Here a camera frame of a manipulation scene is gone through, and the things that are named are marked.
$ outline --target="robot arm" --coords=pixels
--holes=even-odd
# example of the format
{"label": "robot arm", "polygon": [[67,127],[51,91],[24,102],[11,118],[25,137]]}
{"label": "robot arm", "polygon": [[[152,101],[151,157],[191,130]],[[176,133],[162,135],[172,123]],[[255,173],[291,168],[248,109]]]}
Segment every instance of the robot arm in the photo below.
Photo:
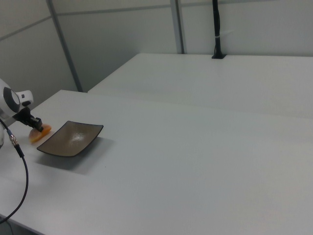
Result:
{"label": "robot arm", "polygon": [[28,105],[34,102],[31,91],[14,92],[0,79],[0,118],[6,120],[13,117],[15,120],[36,128],[42,132],[42,121],[30,114]]}

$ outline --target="table surface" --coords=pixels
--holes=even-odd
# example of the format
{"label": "table surface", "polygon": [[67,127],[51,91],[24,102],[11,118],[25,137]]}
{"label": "table surface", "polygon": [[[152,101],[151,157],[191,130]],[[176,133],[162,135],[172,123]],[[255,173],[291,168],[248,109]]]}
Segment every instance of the table surface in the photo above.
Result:
{"label": "table surface", "polygon": [[89,93],[313,118],[312,75],[312,57],[139,54]]}
{"label": "table surface", "polygon": [[[12,220],[40,234],[310,235],[313,119],[60,91],[32,111],[58,130],[103,124],[75,158],[39,152]],[[22,161],[5,139],[0,214],[19,203]]]}

